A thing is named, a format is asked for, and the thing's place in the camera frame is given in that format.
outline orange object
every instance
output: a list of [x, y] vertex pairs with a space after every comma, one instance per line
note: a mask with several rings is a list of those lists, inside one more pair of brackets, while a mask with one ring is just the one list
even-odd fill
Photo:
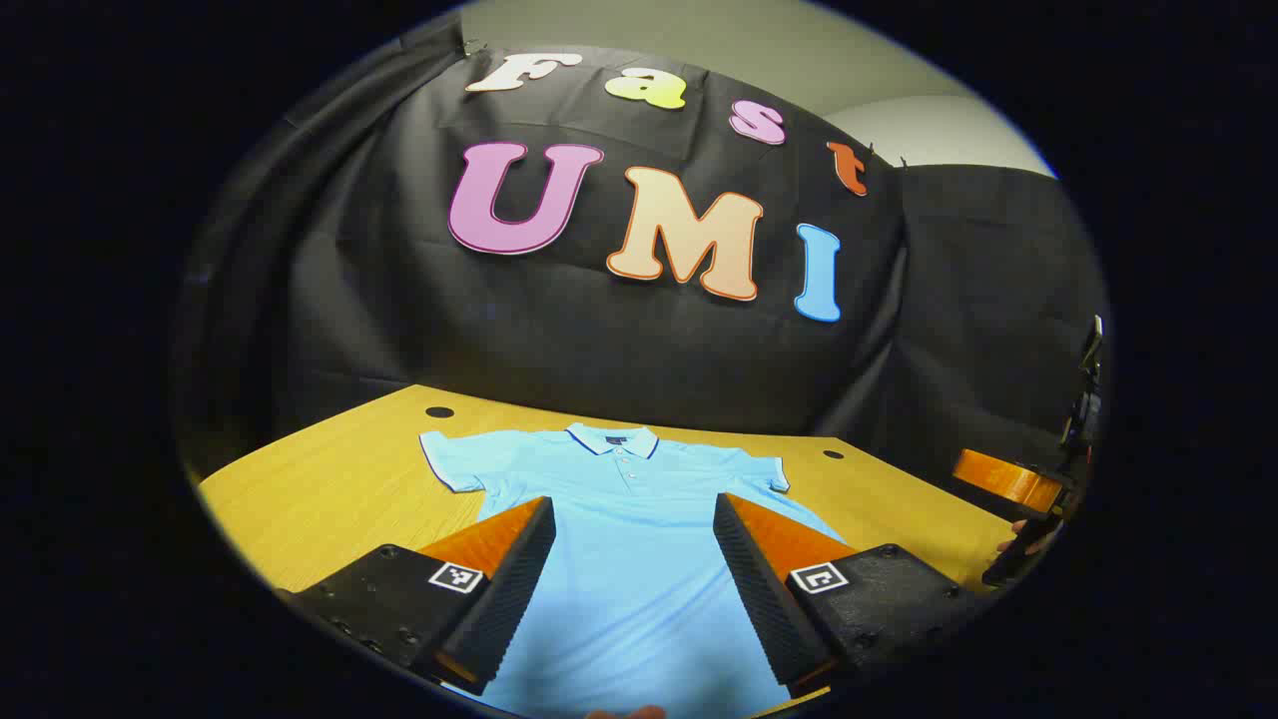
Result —
[[443, 650], [435, 653], [435, 660], [447, 667], [449, 669], [456, 672], [458, 676], [461, 677], [463, 679], [468, 682], [475, 681], [475, 674], [473, 672], [470, 672], [469, 669], [459, 664], [455, 659], [445, 654]]
[[953, 476], [998, 497], [1047, 513], [1061, 496], [1061, 484], [988, 455], [962, 451]]
[[856, 158], [852, 148], [838, 142], [827, 142], [826, 148], [835, 153], [835, 175], [838, 181], [858, 197], [869, 194], [865, 184], [856, 179], [858, 171], [865, 171], [865, 163]]
[[732, 494], [727, 496], [727, 501], [782, 585], [795, 570], [856, 554], [856, 550], [846, 544], [805, 527], [785, 515]]
[[501, 567], [511, 545], [519, 539], [519, 534], [528, 526], [533, 512], [544, 501], [544, 497], [538, 497], [501, 515], [488, 517], [483, 522], [423, 547], [418, 553], [442, 562], [479, 570], [491, 580], [497, 573], [497, 568]]

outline blue letter i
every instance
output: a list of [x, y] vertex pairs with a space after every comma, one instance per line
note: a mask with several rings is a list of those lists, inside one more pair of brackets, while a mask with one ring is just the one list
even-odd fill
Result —
[[809, 223], [799, 225], [799, 236], [804, 241], [805, 275], [803, 294], [795, 296], [795, 309], [820, 322], [837, 322], [835, 253], [838, 252], [838, 238]]

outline table surface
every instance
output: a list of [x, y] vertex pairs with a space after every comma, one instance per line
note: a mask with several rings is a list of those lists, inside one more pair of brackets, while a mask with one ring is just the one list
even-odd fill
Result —
[[[431, 407], [454, 415], [431, 418]], [[422, 433], [557, 432], [573, 423], [635, 427], [409, 387], [280, 439], [199, 488], [227, 541], [263, 581], [302, 591], [378, 545], [415, 549], [474, 524], [484, 494], [454, 494], [440, 483], [422, 455]], [[1013, 536], [1005, 520], [837, 439], [649, 429], [688, 444], [780, 457], [791, 485], [787, 496], [819, 515], [849, 547], [897, 544], [973, 591], [988, 591], [980, 575], [998, 543]]]

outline polo shirt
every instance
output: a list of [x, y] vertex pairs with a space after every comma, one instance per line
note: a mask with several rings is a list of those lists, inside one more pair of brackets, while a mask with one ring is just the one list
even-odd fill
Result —
[[436, 478], [484, 492], [477, 521], [555, 502], [555, 545], [483, 696], [534, 719], [745, 718], [790, 700], [777, 685], [714, 538], [731, 493], [842, 539], [786, 498], [777, 457], [659, 439], [647, 428], [420, 435]]

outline textured gripper pad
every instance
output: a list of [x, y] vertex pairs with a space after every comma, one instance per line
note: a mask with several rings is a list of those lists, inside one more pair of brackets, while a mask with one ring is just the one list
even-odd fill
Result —
[[497, 676], [553, 544], [555, 508], [546, 498], [506, 553], [488, 591], [443, 644], [445, 654], [484, 683]]
[[777, 580], [725, 494], [714, 504], [714, 538], [777, 683], [790, 685], [829, 664], [829, 649]]

